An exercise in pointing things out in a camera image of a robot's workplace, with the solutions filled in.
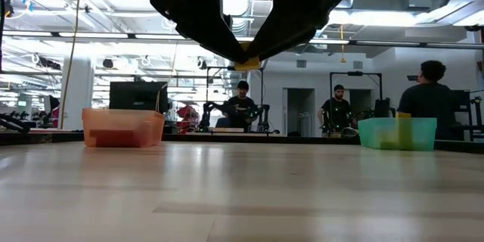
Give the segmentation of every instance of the man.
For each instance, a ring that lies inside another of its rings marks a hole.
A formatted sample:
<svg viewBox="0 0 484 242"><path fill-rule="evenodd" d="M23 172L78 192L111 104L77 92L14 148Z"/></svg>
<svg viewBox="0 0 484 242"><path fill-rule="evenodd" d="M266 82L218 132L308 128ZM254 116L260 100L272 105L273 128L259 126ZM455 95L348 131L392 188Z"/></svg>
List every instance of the man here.
<svg viewBox="0 0 484 242"><path fill-rule="evenodd" d="M344 94L345 88L342 85L334 86L334 98L324 102L324 105L318 111L319 123L322 128L331 128L332 131L340 132L349 127L351 107L349 102L343 99Z"/></svg>
<svg viewBox="0 0 484 242"><path fill-rule="evenodd" d="M249 118L247 115L249 109L256 107L254 101L247 97L248 91L249 83L246 81L240 81L237 85L237 96L228 100L228 103L235 109L233 113L229 113L228 115L231 128L240 128L247 131L249 124L257 119L257 117Z"/></svg>
<svg viewBox="0 0 484 242"><path fill-rule="evenodd" d="M451 89L438 81L444 77L445 65L429 60L420 65L418 85L408 88L402 95L400 113L411 117L437 118L436 138L452 140L450 127L455 124Z"/></svg>

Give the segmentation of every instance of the teal plastic bin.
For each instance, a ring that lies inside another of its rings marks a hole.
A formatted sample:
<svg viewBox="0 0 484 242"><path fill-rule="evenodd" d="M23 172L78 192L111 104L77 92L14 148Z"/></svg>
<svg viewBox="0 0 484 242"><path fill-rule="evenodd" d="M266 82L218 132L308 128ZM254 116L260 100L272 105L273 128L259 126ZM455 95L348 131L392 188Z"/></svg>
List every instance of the teal plastic bin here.
<svg viewBox="0 0 484 242"><path fill-rule="evenodd" d="M372 118L358 122L361 145L382 150L433 150L436 118Z"/></svg>

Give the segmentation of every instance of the translucent orange bin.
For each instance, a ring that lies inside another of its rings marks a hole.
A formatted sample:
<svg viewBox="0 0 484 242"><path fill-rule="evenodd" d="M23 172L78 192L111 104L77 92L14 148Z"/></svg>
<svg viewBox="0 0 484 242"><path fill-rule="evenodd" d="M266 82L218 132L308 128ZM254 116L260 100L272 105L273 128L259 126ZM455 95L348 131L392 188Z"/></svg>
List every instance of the translucent orange bin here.
<svg viewBox="0 0 484 242"><path fill-rule="evenodd" d="M161 142L165 117L152 110L82 110L87 147L151 147Z"/></svg>

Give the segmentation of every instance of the computer monitor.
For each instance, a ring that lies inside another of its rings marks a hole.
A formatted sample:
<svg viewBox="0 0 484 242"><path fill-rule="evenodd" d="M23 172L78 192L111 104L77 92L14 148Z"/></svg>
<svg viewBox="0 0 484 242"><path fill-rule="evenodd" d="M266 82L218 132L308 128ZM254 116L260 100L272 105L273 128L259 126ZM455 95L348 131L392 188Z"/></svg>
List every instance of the computer monitor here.
<svg viewBox="0 0 484 242"><path fill-rule="evenodd" d="M159 112L168 111L166 82L111 82L110 109L156 110L159 98Z"/></svg>

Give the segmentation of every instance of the dark hair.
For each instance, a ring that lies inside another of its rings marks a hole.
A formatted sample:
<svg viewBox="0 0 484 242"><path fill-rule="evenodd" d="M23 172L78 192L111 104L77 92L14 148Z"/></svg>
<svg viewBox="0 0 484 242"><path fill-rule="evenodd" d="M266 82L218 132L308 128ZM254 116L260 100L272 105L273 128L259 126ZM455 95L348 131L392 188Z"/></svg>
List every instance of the dark hair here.
<svg viewBox="0 0 484 242"><path fill-rule="evenodd" d="M438 60L428 60L420 65L420 69L425 79L438 82L444 77L447 68Z"/></svg>
<svg viewBox="0 0 484 242"><path fill-rule="evenodd" d="M249 83L247 83L245 80L242 80L239 82L239 84L237 84L237 88L249 91Z"/></svg>
<svg viewBox="0 0 484 242"><path fill-rule="evenodd" d="M341 85L341 84L338 84L336 86L334 86L334 91L338 91L338 90L344 90L345 88Z"/></svg>

